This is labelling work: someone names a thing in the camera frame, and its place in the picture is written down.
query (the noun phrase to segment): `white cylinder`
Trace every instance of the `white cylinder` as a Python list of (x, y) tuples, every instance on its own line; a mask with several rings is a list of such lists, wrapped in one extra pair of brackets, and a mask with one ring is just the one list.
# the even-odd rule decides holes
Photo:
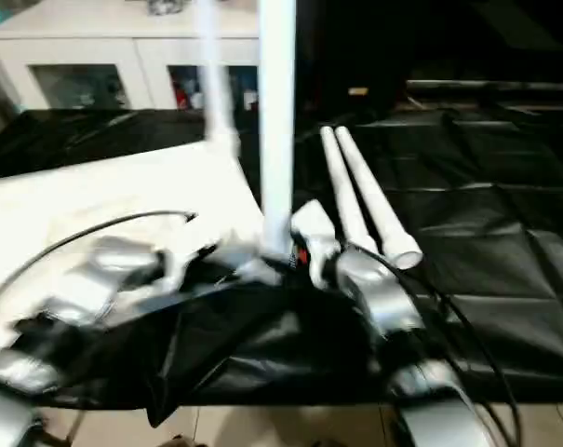
[(384, 255), (397, 268), (405, 270), (413, 267), (422, 259), (422, 250), (418, 243), (403, 228), (349, 130), (340, 127), (335, 132), (374, 225), (382, 238)]
[(203, 65), (199, 67), (204, 91), (206, 134), (213, 146), (237, 156), (239, 140), (234, 127), (227, 68), (221, 64), (217, 39), (219, 14), (215, 0), (198, 0), (197, 22)]
[(288, 259), (293, 188), (296, 0), (259, 2), (262, 248)]
[(327, 158), (328, 174), (335, 191), (335, 202), (339, 211), (339, 218), (345, 233), (345, 238), (357, 245), (378, 253), (374, 239), (368, 233), (362, 210), (355, 197), (352, 181), (349, 179), (347, 168), (343, 163), (341, 150), (335, 139), (333, 130), (325, 126), (320, 130), (322, 145)]

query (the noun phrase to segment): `white cabinet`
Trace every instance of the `white cabinet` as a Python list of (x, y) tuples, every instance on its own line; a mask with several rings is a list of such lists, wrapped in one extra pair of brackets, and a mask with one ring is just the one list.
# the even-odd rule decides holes
[[(238, 107), (255, 105), (256, 0), (217, 2), (222, 63)], [(149, 16), (141, 0), (44, 0), (0, 24), (0, 65), (21, 109), (200, 108), (191, 2)]]

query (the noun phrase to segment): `white vertical pole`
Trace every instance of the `white vertical pole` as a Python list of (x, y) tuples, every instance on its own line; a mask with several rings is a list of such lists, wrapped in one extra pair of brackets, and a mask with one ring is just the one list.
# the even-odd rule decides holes
[(293, 188), (296, 0), (260, 0), (262, 248), (288, 258)]
[(215, 149), (237, 156), (239, 140), (234, 127), (229, 75), (227, 67), (221, 65), (217, 36), (218, 10), (215, 0), (197, 0), (196, 7), (203, 57), (199, 70), (205, 98), (207, 140)]
[(354, 187), (349, 179), (345, 163), (343, 163), (341, 150), (333, 130), (329, 126), (323, 127), (320, 130), (320, 137), (325, 149), (328, 174), (335, 191), (335, 202), (337, 203), (345, 238), (365, 249), (378, 253), (376, 242), (368, 233), (362, 210), (357, 203)]

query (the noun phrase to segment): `red component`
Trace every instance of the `red component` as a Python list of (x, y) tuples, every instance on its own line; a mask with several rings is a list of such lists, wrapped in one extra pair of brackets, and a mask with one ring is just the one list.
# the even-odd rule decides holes
[(178, 104), (178, 108), (185, 110), (188, 108), (188, 96), (186, 92), (182, 88), (175, 88), (174, 90), (176, 94), (176, 103)]
[(308, 264), (308, 251), (306, 251), (305, 249), (299, 249), (298, 260), (301, 264)]

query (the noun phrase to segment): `black table surface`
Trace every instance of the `black table surface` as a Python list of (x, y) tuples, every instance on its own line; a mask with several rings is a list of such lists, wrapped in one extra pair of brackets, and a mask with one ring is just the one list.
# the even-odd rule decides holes
[[(320, 124), (296, 126), (294, 208), (317, 198), (341, 228)], [(454, 297), (516, 397), (563, 401), (563, 114), (444, 110), (325, 124), (350, 127), (422, 247), (416, 274)], [(260, 200), (257, 121), (243, 115), (237, 126)], [(0, 177), (193, 142), (203, 131), (200, 117), (175, 111), (27, 112), (0, 134)], [(456, 318), (449, 327), (472, 397), (502, 400)], [(78, 383), (40, 400), (146, 407), (154, 423), (182, 404), (383, 400), (385, 377), (370, 368), (361, 332), (340, 295), (299, 281), (235, 287), (111, 331)]]

